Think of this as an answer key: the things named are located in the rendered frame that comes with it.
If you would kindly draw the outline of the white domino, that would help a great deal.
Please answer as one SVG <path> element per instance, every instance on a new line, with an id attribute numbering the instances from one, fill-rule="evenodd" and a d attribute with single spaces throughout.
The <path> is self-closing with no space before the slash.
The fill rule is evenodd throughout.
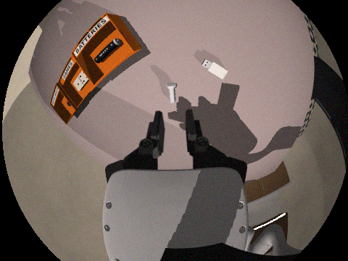
<path id="1" fill-rule="evenodd" d="M 77 88 L 77 90 L 80 91 L 82 87 L 84 87 L 84 85 L 87 83 L 87 81 L 88 78 L 86 77 L 85 73 L 81 71 L 73 84 Z"/>

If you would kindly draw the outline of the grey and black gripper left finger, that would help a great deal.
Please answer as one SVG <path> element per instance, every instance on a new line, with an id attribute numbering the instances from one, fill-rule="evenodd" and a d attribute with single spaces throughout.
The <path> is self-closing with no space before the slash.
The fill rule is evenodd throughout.
<path id="1" fill-rule="evenodd" d="M 164 139 L 165 125 L 163 115 L 162 112 L 156 111 L 154 121 L 149 123 L 146 138 L 140 141 L 139 147 L 127 155 L 123 160 L 113 162 L 106 166 L 105 173 L 107 183 L 110 176 L 118 170 L 158 170 L 158 157 L 162 156 Z"/>

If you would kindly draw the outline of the grey metal bolt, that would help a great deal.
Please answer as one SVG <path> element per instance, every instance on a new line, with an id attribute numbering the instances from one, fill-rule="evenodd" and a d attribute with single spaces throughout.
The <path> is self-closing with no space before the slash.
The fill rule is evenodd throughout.
<path id="1" fill-rule="evenodd" d="M 174 98 L 175 83 L 168 83 L 166 84 L 166 87 L 169 89 L 170 103 L 174 103 L 175 102 L 175 98 Z"/>

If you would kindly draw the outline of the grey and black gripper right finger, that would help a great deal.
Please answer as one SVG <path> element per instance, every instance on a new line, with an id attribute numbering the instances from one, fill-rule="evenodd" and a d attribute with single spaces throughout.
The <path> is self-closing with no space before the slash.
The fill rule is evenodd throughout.
<path id="1" fill-rule="evenodd" d="M 229 167 L 238 171 L 243 183 L 245 182 L 247 164 L 239 159 L 226 157 L 224 153 L 211 146 L 208 139 L 202 136 L 200 122 L 194 120 L 192 109 L 186 111 L 186 142 L 187 151 L 193 157 L 193 169 Z"/>

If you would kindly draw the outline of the white usb stick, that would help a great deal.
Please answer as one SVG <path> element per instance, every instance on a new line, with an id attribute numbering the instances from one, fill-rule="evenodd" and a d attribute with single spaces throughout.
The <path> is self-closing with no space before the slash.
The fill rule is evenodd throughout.
<path id="1" fill-rule="evenodd" d="M 213 73 L 221 79 L 223 79 L 228 72 L 226 69 L 216 64 L 215 62 L 210 62 L 206 59 L 204 59 L 202 66 L 206 67 L 208 71 L 210 71 L 211 73 Z"/>

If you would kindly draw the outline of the black battery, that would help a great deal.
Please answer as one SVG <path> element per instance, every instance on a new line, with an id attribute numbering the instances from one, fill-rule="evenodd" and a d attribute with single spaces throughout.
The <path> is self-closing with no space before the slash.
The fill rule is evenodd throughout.
<path id="1" fill-rule="evenodd" d="M 115 38 L 95 58 L 95 63 L 100 63 L 111 51 L 120 45 L 120 40 Z"/>

